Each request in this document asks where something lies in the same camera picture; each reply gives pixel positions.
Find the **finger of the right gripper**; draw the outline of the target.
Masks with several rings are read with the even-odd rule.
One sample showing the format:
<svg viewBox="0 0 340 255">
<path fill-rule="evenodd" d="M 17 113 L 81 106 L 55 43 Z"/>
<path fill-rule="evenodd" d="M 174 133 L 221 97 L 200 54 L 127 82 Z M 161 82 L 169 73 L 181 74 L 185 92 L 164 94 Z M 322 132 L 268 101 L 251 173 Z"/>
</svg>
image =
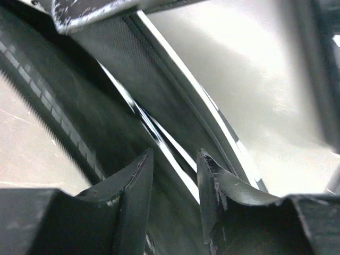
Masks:
<svg viewBox="0 0 340 255">
<path fill-rule="evenodd" d="M 153 13 L 190 4 L 191 1 L 52 1 L 51 17 L 58 33 L 68 35 L 111 16 L 139 10 Z"/>
</svg>

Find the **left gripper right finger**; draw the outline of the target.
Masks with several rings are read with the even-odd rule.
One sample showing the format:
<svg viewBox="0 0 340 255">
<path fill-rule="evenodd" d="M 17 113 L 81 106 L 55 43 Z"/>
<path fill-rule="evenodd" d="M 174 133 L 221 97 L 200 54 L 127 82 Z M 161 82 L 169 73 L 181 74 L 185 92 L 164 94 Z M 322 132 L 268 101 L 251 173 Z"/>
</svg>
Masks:
<svg viewBox="0 0 340 255">
<path fill-rule="evenodd" d="M 262 192 L 197 154 L 203 241 L 211 254 L 339 254 L 339 196 Z"/>
</svg>

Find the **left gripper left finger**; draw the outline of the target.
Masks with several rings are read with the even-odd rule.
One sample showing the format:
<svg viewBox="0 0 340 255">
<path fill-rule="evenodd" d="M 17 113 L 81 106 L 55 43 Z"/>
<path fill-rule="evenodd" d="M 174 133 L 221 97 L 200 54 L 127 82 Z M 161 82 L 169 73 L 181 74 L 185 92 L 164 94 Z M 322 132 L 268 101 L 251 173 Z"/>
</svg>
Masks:
<svg viewBox="0 0 340 255">
<path fill-rule="evenodd" d="M 147 149 L 76 196 L 1 189 L 1 254 L 143 254 L 153 171 Z"/>
</svg>

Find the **black racket bag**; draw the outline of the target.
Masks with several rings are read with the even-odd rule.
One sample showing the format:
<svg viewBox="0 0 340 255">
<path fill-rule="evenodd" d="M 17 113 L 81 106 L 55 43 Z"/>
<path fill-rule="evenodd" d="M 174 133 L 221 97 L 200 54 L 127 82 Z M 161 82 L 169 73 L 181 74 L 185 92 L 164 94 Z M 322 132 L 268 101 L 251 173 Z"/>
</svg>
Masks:
<svg viewBox="0 0 340 255">
<path fill-rule="evenodd" d="M 111 16 L 58 33 L 52 1 L 1 1 L 1 69 L 90 182 L 100 183 L 147 149 L 154 171 L 143 254 L 211 254 L 200 204 L 97 60 L 129 92 L 198 187 L 197 154 L 265 192 L 246 174 L 239 139 L 141 18 Z"/>
</svg>

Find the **badminton racket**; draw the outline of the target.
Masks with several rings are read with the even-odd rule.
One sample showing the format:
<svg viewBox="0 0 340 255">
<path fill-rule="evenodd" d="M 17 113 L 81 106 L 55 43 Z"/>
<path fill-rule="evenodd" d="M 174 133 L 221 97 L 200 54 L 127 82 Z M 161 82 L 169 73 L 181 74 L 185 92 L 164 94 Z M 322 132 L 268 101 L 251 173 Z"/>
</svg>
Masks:
<svg viewBox="0 0 340 255">
<path fill-rule="evenodd" d="M 170 151 L 168 145 L 165 143 L 163 137 L 157 131 L 156 127 L 152 124 L 150 118 L 147 116 L 145 111 L 137 104 L 137 102 L 132 98 L 129 92 L 111 75 L 111 73 L 106 69 L 99 60 L 97 60 L 100 67 L 109 77 L 115 88 L 118 90 L 120 95 L 126 101 L 128 106 L 131 108 L 133 113 L 141 120 L 142 124 L 145 126 L 146 130 L 149 132 L 150 136 L 153 138 L 159 149 L 162 151 L 164 156 L 167 158 L 171 166 L 177 172 L 177 175 L 184 182 L 185 186 L 189 189 L 190 193 L 196 200 L 198 204 L 200 204 L 199 199 L 199 190 L 194 181 L 189 177 L 189 175 L 183 170 L 183 168 L 179 165 L 174 155 Z"/>
</svg>

